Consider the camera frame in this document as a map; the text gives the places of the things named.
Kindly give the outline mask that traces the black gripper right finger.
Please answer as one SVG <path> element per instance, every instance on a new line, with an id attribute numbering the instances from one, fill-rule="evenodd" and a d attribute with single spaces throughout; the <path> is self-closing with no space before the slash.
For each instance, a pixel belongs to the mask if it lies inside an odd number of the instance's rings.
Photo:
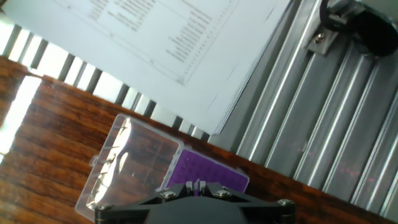
<path id="1" fill-rule="evenodd" d="M 214 223 L 295 223 L 295 203 L 289 199 L 266 202 L 216 182 L 202 182 L 201 196 L 203 213 Z"/>

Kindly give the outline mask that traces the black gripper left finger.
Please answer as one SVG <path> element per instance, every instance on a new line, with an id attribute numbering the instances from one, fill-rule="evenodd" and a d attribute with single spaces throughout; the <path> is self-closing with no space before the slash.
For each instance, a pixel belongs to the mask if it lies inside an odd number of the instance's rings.
<path id="1" fill-rule="evenodd" d="M 105 223 L 144 223 L 150 211 L 175 200 L 198 195 L 192 182 L 174 184 L 165 190 L 137 202 L 122 205 L 103 204 L 95 207 L 95 224 Z"/>

